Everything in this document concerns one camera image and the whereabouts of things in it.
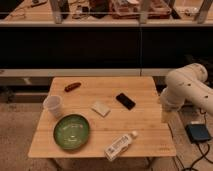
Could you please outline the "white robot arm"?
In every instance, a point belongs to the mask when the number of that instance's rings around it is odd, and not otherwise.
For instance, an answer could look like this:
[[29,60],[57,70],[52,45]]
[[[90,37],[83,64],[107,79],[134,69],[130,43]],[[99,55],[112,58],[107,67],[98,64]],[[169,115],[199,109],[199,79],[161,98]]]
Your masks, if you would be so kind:
[[207,78],[207,69],[199,63],[171,70],[159,96],[162,121],[168,123],[186,100],[213,116],[213,89],[205,84]]

